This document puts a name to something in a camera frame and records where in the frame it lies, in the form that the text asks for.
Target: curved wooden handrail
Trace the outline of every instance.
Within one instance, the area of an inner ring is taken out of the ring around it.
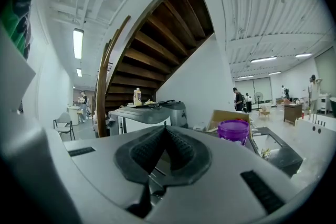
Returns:
[[[98,135],[99,137],[105,137],[106,134],[106,122],[105,122],[105,93],[106,93],[106,85],[109,85],[106,82],[107,77],[107,67],[110,59],[111,52],[117,42],[121,32],[123,31],[125,25],[129,21],[131,16],[127,16],[123,23],[121,24],[120,28],[118,28],[113,38],[110,40],[108,44],[105,45],[103,55],[100,61],[99,73],[98,73],[98,81],[96,87],[96,108],[97,108],[97,122],[98,122]]]

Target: black slot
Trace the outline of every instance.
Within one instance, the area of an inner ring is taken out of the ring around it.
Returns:
[[[240,175],[269,214],[285,204],[254,171]]]
[[[95,149],[93,149],[92,147],[84,147],[84,148],[79,148],[77,150],[73,150],[73,151],[68,151],[70,157],[75,157],[78,155],[83,155],[86,153],[90,153],[96,151]]]

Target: white chair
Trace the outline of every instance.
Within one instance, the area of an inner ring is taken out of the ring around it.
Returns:
[[[58,127],[57,123],[66,123],[66,126]],[[74,128],[72,127],[72,120],[70,118],[69,113],[64,112],[64,113],[62,113],[62,115],[58,119],[54,120],[54,129],[59,133],[65,133],[65,134],[70,133],[70,139],[71,140],[72,140],[72,138],[71,138],[71,132],[72,132],[73,139],[76,140],[75,139],[75,134],[74,134]]]

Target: floor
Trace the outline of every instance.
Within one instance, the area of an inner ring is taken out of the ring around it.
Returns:
[[[303,163],[297,174],[293,175],[291,181],[298,188],[298,191],[304,189],[311,183],[319,180],[323,175],[323,165],[307,152],[297,140],[297,129],[288,122],[284,122],[283,107],[277,106],[270,109],[270,118],[260,115],[257,110],[252,110],[250,118],[254,121],[256,127],[268,127],[281,139],[283,139],[293,150],[295,150],[302,158]]]
[[[73,132],[75,134],[76,140],[83,139],[93,139],[95,137],[95,133],[92,129],[92,119],[91,117],[85,122],[80,122],[78,125],[74,125]],[[70,141],[69,134],[61,134],[62,141]]]

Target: wooden table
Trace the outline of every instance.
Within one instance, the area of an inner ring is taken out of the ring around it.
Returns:
[[[285,104],[283,120],[295,125],[296,119],[302,117],[302,104]]]

